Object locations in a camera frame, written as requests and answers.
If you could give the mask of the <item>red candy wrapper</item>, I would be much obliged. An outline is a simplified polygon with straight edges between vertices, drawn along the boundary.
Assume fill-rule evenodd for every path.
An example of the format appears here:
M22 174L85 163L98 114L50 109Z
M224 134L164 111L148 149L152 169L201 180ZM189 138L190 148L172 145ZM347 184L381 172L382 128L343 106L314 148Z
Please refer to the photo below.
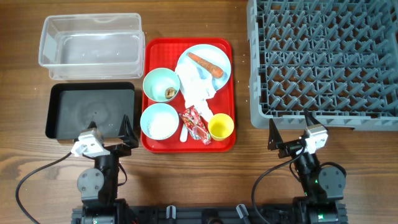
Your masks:
M204 145L211 142L210 133L194 106L185 109L179 116L194 140L200 140Z

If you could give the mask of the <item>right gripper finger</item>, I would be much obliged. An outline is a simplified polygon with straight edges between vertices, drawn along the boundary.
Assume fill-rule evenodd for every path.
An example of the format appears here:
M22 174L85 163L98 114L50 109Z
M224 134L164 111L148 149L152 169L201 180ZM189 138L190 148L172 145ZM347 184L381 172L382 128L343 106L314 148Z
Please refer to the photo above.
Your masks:
M273 119L269 120L269 146L280 146L283 143L283 140L280 136L280 133L275 125Z
M316 124L320 124L320 122L315 119L315 117L309 112L308 109L304 109L303 111L304 117L305 117L305 122L307 126L313 126Z

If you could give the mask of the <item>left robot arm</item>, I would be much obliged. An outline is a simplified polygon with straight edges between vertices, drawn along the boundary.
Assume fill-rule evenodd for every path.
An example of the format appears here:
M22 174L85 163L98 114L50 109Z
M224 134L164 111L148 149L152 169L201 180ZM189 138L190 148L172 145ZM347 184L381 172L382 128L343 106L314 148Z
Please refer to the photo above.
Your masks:
M131 155L138 147L129 118L123 116L118 138L121 144L104 145L104 137L95 122L83 130L75 141L71 153L94 160L94 167L84 170L78 177L77 188L81 193L82 209L72 211L72 223L138 223L138 217L124 199L118 199L119 163L121 157Z

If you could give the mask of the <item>mint green bowl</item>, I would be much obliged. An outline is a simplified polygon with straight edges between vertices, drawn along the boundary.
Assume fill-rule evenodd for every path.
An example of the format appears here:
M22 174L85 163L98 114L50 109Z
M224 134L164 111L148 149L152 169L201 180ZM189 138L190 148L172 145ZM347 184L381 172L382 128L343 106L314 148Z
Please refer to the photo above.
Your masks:
M175 88L177 93L172 99L167 100L165 98L165 90L169 87ZM166 103L177 96L180 90L180 79L171 69L156 68L145 76L143 90L150 100L158 103Z

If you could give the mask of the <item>white rice pile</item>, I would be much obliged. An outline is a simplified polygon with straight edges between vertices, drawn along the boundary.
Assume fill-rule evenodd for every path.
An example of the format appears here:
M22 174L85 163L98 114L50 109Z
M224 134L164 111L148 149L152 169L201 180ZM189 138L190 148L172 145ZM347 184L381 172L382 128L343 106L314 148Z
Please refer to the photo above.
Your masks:
M158 113L148 122L147 130L149 136L155 140L169 138L178 127L177 119L170 113Z

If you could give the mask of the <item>brown food scrap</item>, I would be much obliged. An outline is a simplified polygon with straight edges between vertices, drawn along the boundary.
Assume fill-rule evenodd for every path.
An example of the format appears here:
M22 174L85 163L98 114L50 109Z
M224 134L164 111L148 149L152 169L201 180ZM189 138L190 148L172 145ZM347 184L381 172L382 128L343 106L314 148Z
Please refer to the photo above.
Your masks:
M172 99L176 95L177 91L173 87L169 87L165 90L165 98L167 100Z

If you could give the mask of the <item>orange carrot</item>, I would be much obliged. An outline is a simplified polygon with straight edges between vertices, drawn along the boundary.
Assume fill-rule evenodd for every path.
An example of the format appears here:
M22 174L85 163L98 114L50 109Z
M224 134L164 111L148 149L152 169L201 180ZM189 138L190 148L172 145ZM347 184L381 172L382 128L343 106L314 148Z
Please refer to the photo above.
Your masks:
M206 71L208 71L214 78L221 78L224 75L224 71L211 62L189 52L188 57L191 58L194 62L203 67Z

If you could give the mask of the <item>white napkin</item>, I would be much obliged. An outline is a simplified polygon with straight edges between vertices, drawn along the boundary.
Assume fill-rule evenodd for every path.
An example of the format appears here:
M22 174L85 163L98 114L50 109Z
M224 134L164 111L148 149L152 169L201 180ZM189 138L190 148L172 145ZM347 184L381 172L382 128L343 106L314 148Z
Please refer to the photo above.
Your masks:
M216 94L212 78L202 79L198 68L191 62L178 64L175 73L180 79L180 91L185 100L185 108L194 106L199 115L209 122L214 114L210 110L207 100L212 99Z

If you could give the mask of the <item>yellow plastic cup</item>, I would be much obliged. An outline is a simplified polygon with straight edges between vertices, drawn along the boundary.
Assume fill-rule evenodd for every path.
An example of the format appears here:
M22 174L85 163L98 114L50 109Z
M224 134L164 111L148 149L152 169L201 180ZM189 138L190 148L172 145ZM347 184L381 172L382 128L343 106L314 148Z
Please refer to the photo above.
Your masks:
M233 133L234 121L227 114L215 114L208 122L208 130L214 140L223 141Z

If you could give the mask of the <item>light blue rice bowl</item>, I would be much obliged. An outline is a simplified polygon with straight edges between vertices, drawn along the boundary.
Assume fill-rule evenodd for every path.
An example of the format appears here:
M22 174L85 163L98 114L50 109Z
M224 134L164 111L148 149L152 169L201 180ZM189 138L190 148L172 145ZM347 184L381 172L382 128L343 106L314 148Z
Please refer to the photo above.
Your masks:
M148 133L148 130L147 130L148 122L149 122L149 120L151 118L153 118L153 116L155 114L158 114L158 113L170 113L170 114L172 114L177 119L178 126L179 126L178 113L176 112L176 110L172 106L170 106L170 105L168 105L166 103L155 103L155 104L149 106L148 108L146 108L144 110L144 112L141 115L141 119L140 119L141 130L149 138L151 138L151 137L149 136L149 133Z

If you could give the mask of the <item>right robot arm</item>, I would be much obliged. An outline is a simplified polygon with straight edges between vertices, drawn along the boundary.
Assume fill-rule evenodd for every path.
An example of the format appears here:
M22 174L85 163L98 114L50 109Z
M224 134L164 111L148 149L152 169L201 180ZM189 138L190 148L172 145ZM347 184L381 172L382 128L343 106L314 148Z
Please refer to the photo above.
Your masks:
M348 223L346 205L340 203L346 185L345 169L334 162L320 163L315 152L324 147L328 130L304 111L305 128L298 140L285 142L271 119L268 149L278 150L278 157L292 158L295 176L303 187L304 196L295 197L291 206L274 208L279 223Z

